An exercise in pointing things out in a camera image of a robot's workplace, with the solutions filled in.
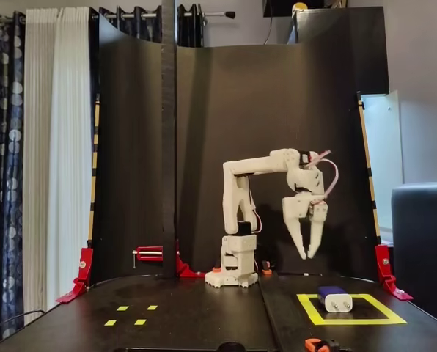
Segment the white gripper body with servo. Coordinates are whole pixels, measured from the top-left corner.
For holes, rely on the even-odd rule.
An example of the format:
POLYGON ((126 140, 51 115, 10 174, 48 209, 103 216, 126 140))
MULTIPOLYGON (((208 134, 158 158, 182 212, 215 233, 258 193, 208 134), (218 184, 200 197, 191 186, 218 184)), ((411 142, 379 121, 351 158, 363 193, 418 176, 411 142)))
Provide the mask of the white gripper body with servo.
POLYGON ((322 195, 299 193, 282 200, 284 221, 309 218, 311 221, 324 222, 328 205, 322 195))

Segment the white moving gripper finger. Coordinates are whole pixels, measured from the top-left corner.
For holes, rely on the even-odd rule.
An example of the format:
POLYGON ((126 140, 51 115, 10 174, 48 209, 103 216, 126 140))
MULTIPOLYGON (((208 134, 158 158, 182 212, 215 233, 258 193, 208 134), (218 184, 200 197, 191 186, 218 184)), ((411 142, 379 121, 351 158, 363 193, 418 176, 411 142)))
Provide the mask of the white moving gripper finger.
POLYGON ((327 204, 315 204, 312 208, 310 216, 310 243, 308 249, 308 257, 314 257, 320 247, 323 237, 323 226, 328 213, 327 204))

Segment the white fixed gripper finger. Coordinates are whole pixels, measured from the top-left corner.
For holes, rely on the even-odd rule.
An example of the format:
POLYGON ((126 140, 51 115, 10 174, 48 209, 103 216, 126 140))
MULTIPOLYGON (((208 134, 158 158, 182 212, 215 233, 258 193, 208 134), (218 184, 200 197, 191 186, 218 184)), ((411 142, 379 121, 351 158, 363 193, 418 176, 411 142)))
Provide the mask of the white fixed gripper finger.
POLYGON ((284 222, 287 226, 288 232, 291 235, 291 238, 293 239, 293 242, 298 250, 301 259, 306 259, 306 252, 304 248, 303 237, 301 234, 301 224, 299 219, 285 219, 284 222))

